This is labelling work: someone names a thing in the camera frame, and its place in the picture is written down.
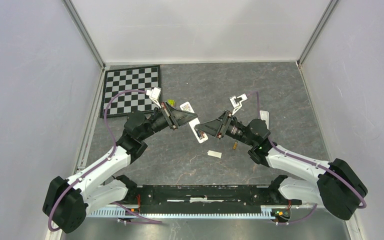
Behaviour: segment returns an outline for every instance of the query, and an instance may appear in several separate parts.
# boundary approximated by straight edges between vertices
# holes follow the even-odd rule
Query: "white wall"
[[[100,68],[59,0],[0,0],[0,240],[40,240],[71,174]]]
[[[107,63],[295,61],[329,0],[72,0]]]
[[[368,188],[365,237],[384,239],[384,1],[340,1],[303,73],[328,149]]]

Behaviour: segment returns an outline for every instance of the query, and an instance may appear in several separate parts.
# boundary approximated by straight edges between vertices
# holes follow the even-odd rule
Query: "yellow object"
[[[168,104],[170,104],[170,106],[174,107],[175,106],[175,101],[173,99],[168,99],[167,100]]]

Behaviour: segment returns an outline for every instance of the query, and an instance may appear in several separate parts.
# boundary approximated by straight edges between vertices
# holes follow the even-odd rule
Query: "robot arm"
[[[49,184],[43,212],[49,216],[57,199],[74,184],[62,198],[52,217],[54,223],[65,233],[74,231],[84,221],[86,215],[124,199],[128,189],[123,182],[114,180],[104,186],[100,184],[138,159],[147,148],[144,142],[146,138],[167,127],[176,130],[197,117],[195,113],[178,110],[168,103],[161,103],[161,108],[148,118],[141,111],[130,113],[111,158],[108,156],[113,148],[89,167],[67,179],[64,180],[60,176],[53,179]]]
[[[227,110],[215,120],[196,125],[195,129],[218,139],[227,135],[247,144],[251,146],[248,154],[256,164],[281,169],[304,179],[296,180],[287,176],[276,179],[278,191],[286,199],[323,204],[334,216],[349,220],[361,201],[348,186],[326,169],[338,174],[363,198],[367,195],[367,188],[345,161],[337,158],[328,162],[288,151],[270,141],[270,131],[264,120],[253,119],[245,126]]]

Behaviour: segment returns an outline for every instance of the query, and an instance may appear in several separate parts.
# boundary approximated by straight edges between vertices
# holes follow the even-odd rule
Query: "gray marble surface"
[[[174,99],[176,106],[189,101],[199,120],[207,122],[232,110],[229,97],[258,91],[261,109],[269,111],[271,137],[290,151],[327,160],[320,130],[303,80],[294,62],[196,63],[161,65],[162,99]],[[248,124],[257,118],[257,98],[250,97],[236,113]],[[110,118],[118,139],[126,117]],[[141,158],[117,172],[138,184],[269,184],[285,172],[256,165],[248,156],[249,146],[234,140],[210,138],[203,144],[188,125],[165,129],[146,139]],[[99,118],[93,134],[88,165],[111,147],[111,139]],[[221,159],[207,155],[221,152]]]

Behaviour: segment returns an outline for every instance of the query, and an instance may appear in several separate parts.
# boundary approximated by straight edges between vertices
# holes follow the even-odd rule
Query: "white paper piece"
[[[222,158],[222,153],[221,153],[221,152],[218,152],[218,151],[211,151],[211,150],[208,150],[208,156],[216,157],[216,158],[221,159],[221,158]]]

